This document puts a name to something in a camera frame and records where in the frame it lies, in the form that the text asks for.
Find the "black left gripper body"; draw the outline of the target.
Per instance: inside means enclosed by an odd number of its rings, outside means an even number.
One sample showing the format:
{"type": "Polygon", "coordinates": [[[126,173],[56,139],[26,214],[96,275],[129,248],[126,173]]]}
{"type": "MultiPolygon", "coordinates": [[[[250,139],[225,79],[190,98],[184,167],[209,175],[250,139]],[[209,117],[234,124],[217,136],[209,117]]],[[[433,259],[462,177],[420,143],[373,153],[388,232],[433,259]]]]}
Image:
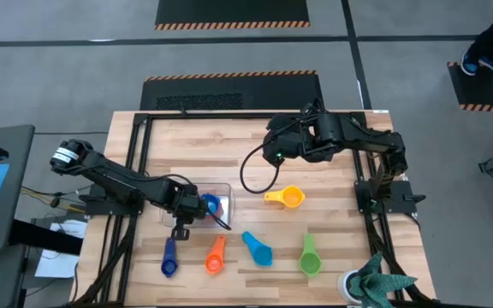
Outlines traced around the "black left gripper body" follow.
{"type": "Polygon", "coordinates": [[[208,207],[199,196],[198,188],[194,184],[172,184],[165,193],[163,210],[175,219],[175,226],[171,231],[173,240],[188,240],[190,230],[185,228],[195,220],[206,217],[208,207]]]}

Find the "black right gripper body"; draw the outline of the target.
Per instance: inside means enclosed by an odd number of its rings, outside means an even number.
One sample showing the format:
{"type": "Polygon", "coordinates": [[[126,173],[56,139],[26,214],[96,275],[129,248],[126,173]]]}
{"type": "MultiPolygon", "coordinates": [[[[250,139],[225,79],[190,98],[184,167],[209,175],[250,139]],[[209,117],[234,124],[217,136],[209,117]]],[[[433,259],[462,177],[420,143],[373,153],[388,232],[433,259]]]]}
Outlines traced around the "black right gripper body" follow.
{"type": "Polygon", "coordinates": [[[263,158],[273,167],[279,167],[286,158],[304,155],[303,120],[283,113],[269,121],[264,137],[263,158]]]}

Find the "royal blue measuring cup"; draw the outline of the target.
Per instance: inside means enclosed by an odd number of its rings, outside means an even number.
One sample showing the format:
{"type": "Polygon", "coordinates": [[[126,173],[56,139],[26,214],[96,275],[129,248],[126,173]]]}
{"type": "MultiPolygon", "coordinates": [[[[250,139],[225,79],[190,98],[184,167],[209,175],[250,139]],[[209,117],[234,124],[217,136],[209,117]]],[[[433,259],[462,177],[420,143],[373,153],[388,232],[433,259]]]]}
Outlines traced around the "royal blue measuring cup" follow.
{"type": "Polygon", "coordinates": [[[216,214],[220,209],[220,198],[211,193],[204,193],[201,198],[206,202],[206,215],[216,214]]]}

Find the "orange measuring cup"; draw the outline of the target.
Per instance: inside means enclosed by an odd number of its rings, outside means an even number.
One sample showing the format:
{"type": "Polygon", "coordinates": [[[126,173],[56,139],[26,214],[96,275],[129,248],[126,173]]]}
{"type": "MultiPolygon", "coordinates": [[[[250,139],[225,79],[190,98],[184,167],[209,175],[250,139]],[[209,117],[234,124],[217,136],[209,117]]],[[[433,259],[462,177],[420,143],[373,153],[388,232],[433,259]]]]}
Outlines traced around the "orange measuring cup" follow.
{"type": "Polygon", "coordinates": [[[225,242],[226,238],[223,235],[218,235],[216,237],[215,243],[211,248],[211,251],[205,259],[205,268],[207,272],[211,275],[220,272],[224,266],[223,255],[225,242]]]}

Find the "light blue measuring cup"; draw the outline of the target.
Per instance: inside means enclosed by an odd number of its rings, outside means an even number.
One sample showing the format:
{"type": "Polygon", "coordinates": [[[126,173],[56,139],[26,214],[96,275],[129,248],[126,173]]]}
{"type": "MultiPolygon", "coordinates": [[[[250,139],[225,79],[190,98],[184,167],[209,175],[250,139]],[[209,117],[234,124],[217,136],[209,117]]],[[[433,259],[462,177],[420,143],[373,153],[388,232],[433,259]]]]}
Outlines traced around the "light blue measuring cup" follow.
{"type": "Polygon", "coordinates": [[[254,263],[258,266],[269,267],[273,262],[272,249],[259,241],[254,235],[246,231],[241,235],[243,242],[247,245],[254,263]]]}

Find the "yellow measuring cup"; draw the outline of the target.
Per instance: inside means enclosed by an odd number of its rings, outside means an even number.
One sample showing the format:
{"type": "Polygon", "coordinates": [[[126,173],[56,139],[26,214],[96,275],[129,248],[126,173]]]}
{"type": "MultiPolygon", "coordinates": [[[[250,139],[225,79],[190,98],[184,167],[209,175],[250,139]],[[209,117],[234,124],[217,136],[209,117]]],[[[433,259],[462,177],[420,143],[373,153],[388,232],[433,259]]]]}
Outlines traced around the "yellow measuring cup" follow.
{"type": "Polygon", "coordinates": [[[279,191],[266,192],[265,202],[277,202],[289,209],[299,207],[306,199],[306,195],[296,186],[289,186],[279,191]]]}

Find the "green measuring cup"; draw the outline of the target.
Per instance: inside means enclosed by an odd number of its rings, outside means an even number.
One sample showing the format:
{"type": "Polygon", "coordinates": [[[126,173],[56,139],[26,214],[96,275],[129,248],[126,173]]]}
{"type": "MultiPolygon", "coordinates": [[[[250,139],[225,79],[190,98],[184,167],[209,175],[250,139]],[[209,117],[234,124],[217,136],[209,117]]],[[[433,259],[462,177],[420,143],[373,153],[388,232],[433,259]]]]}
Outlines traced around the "green measuring cup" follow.
{"type": "Polygon", "coordinates": [[[303,251],[300,255],[299,266],[301,271],[308,277],[315,277],[322,268],[322,261],[311,234],[304,234],[303,251]]]}

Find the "clear plastic basket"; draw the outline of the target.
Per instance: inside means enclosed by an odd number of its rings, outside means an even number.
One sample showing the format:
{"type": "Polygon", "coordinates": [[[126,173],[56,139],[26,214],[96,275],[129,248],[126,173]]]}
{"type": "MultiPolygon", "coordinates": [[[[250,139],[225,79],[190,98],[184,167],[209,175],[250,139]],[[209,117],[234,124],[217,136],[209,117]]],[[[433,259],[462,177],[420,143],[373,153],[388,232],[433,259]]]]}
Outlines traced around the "clear plastic basket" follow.
{"type": "MultiPolygon", "coordinates": [[[[227,205],[229,209],[229,219],[226,222],[230,227],[235,214],[235,194],[232,187],[227,183],[194,183],[198,187],[199,196],[204,193],[211,193],[220,198],[220,205],[227,205]]],[[[175,218],[164,210],[160,210],[161,223],[165,227],[173,228],[175,218]]],[[[219,228],[212,225],[212,220],[205,218],[203,220],[194,220],[193,224],[186,225],[191,228],[219,228]]]]}

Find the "navy blue measuring cup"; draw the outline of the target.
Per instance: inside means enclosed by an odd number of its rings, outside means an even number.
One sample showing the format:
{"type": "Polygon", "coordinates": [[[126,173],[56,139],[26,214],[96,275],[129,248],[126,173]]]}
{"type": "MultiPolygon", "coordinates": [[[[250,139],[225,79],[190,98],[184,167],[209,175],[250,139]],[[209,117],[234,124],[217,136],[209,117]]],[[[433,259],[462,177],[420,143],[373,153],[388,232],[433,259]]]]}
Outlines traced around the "navy blue measuring cup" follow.
{"type": "Polygon", "coordinates": [[[177,269],[175,240],[168,238],[165,242],[161,271],[165,277],[172,278],[177,269]]]}

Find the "black striped-edge floor mat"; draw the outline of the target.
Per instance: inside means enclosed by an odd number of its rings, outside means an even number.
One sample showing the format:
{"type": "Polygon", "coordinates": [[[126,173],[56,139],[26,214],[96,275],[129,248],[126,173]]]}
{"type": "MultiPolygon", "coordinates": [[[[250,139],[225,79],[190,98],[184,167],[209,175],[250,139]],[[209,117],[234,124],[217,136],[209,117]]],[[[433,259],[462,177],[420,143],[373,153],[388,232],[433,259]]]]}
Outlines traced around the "black striped-edge floor mat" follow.
{"type": "Polygon", "coordinates": [[[152,76],[142,110],[298,110],[322,99],[314,70],[152,76]]]}
{"type": "Polygon", "coordinates": [[[154,29],[191,31],[310,25],[306,0],[159,0],[154,29]]]}
{"type": "Polygon", "coordinates": [[[493,112],[493,72],[489,68],[481,67],[475,76],[468,76],[458,62],[449,62],[448,72],[461,110],[493,112]]]}

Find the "white paper sheet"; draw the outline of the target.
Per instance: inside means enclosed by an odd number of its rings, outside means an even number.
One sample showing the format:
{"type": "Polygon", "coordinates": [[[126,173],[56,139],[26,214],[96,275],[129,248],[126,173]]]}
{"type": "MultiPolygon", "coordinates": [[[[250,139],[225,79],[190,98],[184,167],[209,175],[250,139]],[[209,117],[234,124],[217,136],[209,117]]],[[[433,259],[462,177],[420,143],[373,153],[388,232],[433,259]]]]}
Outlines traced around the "white paper sheet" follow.
{"type": "Polygon", "coordinates": [[[77,220],[66,220],[63,222],[52,222],[50,230],[61,234],[71,235],[75,238],[84,239],[86,234],[86,222],[77,220]]]}
{"type": "Polygon", "coordinates": [[[36,277],[72,278],[79,257],[50,250],[43,250],[35,271],[36,277]]]}

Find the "white plant pot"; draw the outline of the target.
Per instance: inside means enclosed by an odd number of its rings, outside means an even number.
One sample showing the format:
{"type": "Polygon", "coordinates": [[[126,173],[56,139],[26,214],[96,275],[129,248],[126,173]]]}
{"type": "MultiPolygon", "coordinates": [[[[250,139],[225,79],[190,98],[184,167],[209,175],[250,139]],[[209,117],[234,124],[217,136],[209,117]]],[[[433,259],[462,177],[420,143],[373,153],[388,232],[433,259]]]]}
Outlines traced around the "white plant pot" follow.
{"type": "Polygon", "coordinates": [[[356,274],[357,270],[350,270],[348,272],[345,272],[340,275],[336,283],[336,289],[349,304],[360,304],[360,301],[348,291],[347,286],[347,284],[354,278],[356,274]]]}

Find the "black shelf bar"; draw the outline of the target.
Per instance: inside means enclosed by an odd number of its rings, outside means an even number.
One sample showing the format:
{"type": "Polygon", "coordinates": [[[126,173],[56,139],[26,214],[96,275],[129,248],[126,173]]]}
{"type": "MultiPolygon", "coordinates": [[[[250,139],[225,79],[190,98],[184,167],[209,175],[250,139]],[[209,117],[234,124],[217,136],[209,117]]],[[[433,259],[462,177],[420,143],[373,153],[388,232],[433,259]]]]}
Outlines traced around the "black shelf bar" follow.
{"type": "Polygon", "coordinates": [[[11,225],[8,244],[25,245],[70,255],[80,255],[83,239],[70,234],[41,228],[30,222],[14,219],[11,225]]]}

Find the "green artificial plant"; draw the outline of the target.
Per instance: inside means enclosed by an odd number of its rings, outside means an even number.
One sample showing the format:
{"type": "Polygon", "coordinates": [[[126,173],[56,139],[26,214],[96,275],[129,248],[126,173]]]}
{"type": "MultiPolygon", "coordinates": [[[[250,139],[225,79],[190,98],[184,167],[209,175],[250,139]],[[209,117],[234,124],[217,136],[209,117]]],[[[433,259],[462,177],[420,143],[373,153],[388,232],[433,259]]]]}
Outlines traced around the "green artificial plant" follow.
{"type": "Polygon", "coordinates": [[[381,273],[382,260],[381,252],[373,255],[346,285],[348,293],[360,300],[362,308],[394,308],[387,294],[410,287],[417,281],[407,275],[381,273]]]}

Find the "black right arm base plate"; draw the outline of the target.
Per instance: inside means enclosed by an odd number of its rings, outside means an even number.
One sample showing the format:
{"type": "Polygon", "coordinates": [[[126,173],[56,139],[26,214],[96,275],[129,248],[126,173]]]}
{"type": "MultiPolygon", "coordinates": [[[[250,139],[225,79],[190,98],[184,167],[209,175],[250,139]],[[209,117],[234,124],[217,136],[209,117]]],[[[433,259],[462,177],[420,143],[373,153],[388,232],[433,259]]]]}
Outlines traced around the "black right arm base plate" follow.
{"type": "Polygon", "coordinates": [[[360,213],[412,214],[417,211],[416,204],[425,200],[423,194],[413,194],[409,181],[393,181],[387,192],[372,188],[368,181],[354,183],[354,191],[360,213]]]}

